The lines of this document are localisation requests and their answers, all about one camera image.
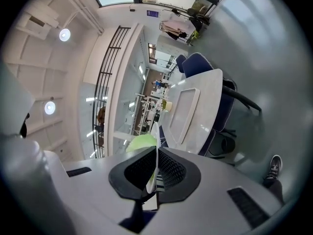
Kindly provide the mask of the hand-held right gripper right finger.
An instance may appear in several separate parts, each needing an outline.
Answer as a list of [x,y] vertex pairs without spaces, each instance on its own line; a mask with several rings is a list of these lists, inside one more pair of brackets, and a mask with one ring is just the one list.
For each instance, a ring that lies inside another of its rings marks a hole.
[[163,147],[158,149],[158,169],[164,185],[160,203],[186,200],[201,182],[201,172],[194,163]]

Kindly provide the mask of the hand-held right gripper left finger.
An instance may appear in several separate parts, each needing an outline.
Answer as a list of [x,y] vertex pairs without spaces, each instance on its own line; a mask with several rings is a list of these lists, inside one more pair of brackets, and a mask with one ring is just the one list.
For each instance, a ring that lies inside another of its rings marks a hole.
[[155,146],[145,147],[135,156],[117,164],[109,172],[109,183],[124,199],[149,200],[154,193],[148,193],[146,185],[156,168]]

